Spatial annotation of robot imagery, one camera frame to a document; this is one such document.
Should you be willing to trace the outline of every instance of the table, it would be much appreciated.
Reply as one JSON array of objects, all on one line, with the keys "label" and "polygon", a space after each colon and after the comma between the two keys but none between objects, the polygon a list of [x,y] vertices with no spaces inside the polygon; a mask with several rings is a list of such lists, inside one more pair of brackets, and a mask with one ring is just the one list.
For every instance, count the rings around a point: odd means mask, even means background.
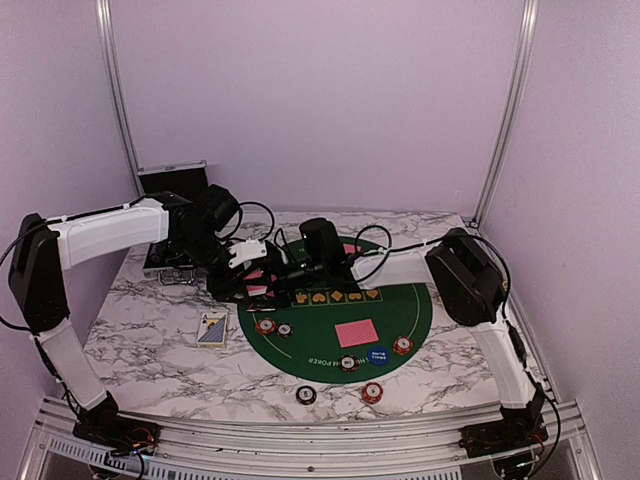
[{"label": "table", "polygon": [[[289,241],[312,216],[333,221],[340,235],[355,236],[365,225],[387,227],[394,246],[436,238],[463,226],[450,213],[278,213]],[[266,215],[248,213],[237,236],[266,233]],[[383,243],[381,232],[368,239]],[[278,370],[249,344],[235,305],[214,301],[204,284],[161,286],[145,278],[146,246],[132,248],[120,269],[85,346],[90,362],[124,411],[190,419],[237,422],[323,422],[407,416],[492,403],[495,382],[481,350],[463,327],[433,304],[426,342],[400,368],[377,379],[384,388],[375,405],[363,403],[364,382],[309,382]],[[203,313],[228,314],[224,350],[198,348]],[[296,401],[295,392],[311,385],[313,405]]]}]

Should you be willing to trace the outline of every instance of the marble tabletop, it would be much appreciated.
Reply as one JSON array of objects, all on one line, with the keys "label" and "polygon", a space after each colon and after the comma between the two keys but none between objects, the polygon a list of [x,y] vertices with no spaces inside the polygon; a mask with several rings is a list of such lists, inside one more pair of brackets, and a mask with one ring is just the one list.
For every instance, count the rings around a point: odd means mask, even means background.
[{"label": "marble tabletop", "polygon": [[[277,225],[289,241],[312,216],[333,221],[341,235],[355,236],[365,225],[387,227],[394,246],[437,238],[463,226],[449,213],[278,213]],[[236,236],[267,231],[268,217],[245,215]],[[365,238],[385,242],[371,230]],[[170,417],[237,422],[319,422],[414,415],[464,408],[498,400],[482,352],[464,327],[437,303],[433,285],[431,330],[406,364],[377,379],[384,388],[375,405],[362,402],[363,384],[308,382],[279,371],[250,346],[238,322],[237,307],[214,301],[204,282],[161,286],[145,278],[146,246],[132,248],[92,326],[85,346],[91,365],[122,410]],[[203,313],[226,312],[226,348],[198,348]],[[312,385],[317,401],[303,406],[295,391]]]}]

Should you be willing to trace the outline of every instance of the green poker mat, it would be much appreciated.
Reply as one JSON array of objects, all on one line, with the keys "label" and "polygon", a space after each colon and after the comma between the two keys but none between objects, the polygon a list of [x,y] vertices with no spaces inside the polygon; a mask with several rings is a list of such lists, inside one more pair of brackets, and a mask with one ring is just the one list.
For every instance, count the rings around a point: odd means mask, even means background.
[{"label": "green poker mat", "polygon": [[[343,244],[353,245],[354,239],[340,237]],[[378,248],[372,242],[360,241],[366,250]],[[302,240],[289,244],[293,255],[306,256]],[[296,292],[292,306],[275,312],[247,312],[238,309],[240,326],[254,348],[267,362],[283,372],[320,383],[346,384],[363,382],[385,375],[411,359],[424,343],[433,316],[431,296],[424,284],[394,285],[359,294],[344,294],[318,285]],[[261,335],[256,324],[271,318],[278,325],[288,323],[293,334],[280,338],[276,332]],[[336,325],[371,319],[378,341],[342,348]],[[411,338],[413,350],[404,356],[393,351],[395,340]],[[372,347],[384,347],[389,362],[374,365],[369,362]],[[344,355],[355,356],[360,365],[355,372],[343,372],[339,361]]]}]

